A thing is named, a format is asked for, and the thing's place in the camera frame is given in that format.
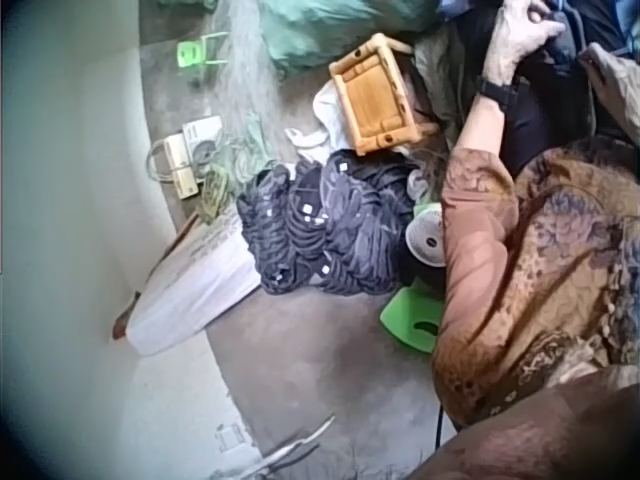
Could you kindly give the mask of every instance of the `green plastic stool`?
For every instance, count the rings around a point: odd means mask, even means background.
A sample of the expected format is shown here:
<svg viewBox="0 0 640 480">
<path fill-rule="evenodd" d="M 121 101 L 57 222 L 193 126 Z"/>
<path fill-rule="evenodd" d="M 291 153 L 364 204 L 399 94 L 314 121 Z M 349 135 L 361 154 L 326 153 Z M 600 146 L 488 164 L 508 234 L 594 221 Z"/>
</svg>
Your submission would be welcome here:
<svg viewBox="0 0 640 480">
<path fill-rule="evenodd" d="M 424 353 L 433 353 L 444 302 L 416 280 L 401 288 L 380 314 L 380 322 L 402 343 Z"/>
<path fill-rule="evenodd" d="M 207 58 L 207 45 L 211 38 L 226 37 L 227 35 L 229 35 L 229 32 L 211 33 L 209 35 L 203 35 L 199 40 L 189 40 L 178 43 L 178 67 L 189 68 L 226 64 L 226 60 L 209 60 Z"/>
</svg>

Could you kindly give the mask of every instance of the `tape roll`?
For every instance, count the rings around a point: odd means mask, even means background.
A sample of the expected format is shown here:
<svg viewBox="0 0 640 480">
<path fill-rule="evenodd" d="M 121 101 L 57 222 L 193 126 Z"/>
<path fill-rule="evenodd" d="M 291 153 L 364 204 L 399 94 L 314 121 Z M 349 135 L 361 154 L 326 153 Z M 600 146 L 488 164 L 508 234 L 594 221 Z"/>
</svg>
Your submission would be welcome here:
<svg viewBox="0 0 640 480">
<path fill-rule="evenodd" d="M 442 208 L 439 203 L 429 204 L 413 219 L 405 238 L 409 251 L 419 261 L 430 267 L 445 266 Z"/>
</svg>

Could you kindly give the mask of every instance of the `hand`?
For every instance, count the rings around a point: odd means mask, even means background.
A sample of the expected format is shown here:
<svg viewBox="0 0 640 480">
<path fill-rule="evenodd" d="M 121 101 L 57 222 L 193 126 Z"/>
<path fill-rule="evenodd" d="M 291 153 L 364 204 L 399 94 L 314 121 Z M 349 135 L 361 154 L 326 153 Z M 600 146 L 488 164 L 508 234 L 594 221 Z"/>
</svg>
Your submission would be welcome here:
<svg viewBox="0 0 640 480">
<path fill-rule="evenodd" d="M 618 58 L 597 43 L 579 55 L 600 103 L 640 146 L 640 65 Z"/>
<path fill-rule="evenodd" d="M 498 10 L 482 75 L 497 85 L 513 80 L 518 63 L 564 31 L 558 22 L 542 20 L 551 13 L 543 0 L 504 0 Z"/>
</svg>

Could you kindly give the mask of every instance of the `wooden stool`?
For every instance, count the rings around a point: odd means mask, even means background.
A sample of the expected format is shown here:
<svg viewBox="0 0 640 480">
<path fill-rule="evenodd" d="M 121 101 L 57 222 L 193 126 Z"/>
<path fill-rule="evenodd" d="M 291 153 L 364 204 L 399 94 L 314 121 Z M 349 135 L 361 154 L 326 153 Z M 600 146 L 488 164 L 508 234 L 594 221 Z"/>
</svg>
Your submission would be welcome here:
<svg viewBox="0 0 640 480">
<path fill-rule="evenodd" d="M 329 65 L 358 155 L 416 143 L 439 131 L 436 123 L 416 124 L 394 50 L 413 53 L 410 46 L 376 33 Z"/>
</svg>

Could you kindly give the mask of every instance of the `black wristwatch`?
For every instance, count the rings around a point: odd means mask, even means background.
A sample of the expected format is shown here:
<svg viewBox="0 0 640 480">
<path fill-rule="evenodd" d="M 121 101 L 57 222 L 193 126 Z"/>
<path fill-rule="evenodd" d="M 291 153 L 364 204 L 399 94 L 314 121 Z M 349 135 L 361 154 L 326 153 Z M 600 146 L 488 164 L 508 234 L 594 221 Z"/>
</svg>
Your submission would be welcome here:
<svg viewBox="0 0 640 480">
<path fill-rule="evenodd" d="M 482 76 L 476 78 L 476 91 L 483 97 L 495 100 L 506 116 L 516 104 L 518 88 L 514 85 L 496 85 Z"/>
</svg>

